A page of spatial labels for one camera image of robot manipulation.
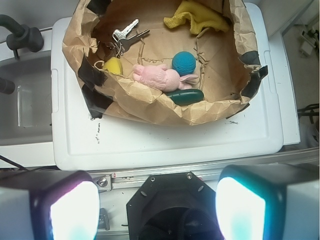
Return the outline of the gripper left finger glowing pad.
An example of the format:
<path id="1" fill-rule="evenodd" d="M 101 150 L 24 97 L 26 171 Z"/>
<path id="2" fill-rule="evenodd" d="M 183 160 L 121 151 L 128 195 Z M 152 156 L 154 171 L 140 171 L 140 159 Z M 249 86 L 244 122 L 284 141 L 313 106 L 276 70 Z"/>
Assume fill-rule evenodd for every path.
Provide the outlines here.
<path id="1" fill-rule="evenodd" d="M 86 171 L 0 174 L 2 240 L 93 240 L 99 215 L 99 191 Z"/>

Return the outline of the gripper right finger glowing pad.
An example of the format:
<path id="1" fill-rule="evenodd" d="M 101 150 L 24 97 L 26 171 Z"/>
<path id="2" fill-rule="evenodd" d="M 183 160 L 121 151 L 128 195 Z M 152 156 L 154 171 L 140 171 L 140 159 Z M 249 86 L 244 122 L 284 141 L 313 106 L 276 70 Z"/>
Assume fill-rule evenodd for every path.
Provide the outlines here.
<path id="1" fill-rule="evenodd" d="M 216 186 L 215 209 L 226 240 L 318 240 L 320 168 L 228 165 Z"/>

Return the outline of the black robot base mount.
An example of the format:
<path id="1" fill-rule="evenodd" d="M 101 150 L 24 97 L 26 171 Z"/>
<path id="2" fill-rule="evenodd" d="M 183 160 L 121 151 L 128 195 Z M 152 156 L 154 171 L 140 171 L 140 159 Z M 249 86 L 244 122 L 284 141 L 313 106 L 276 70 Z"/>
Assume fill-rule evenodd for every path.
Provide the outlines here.
<path id="1" fill-rule="evenodd" d="M 131 240 L 222 240 L 216 192 L 193 172 L 151 175 L 126 204 Z"/>

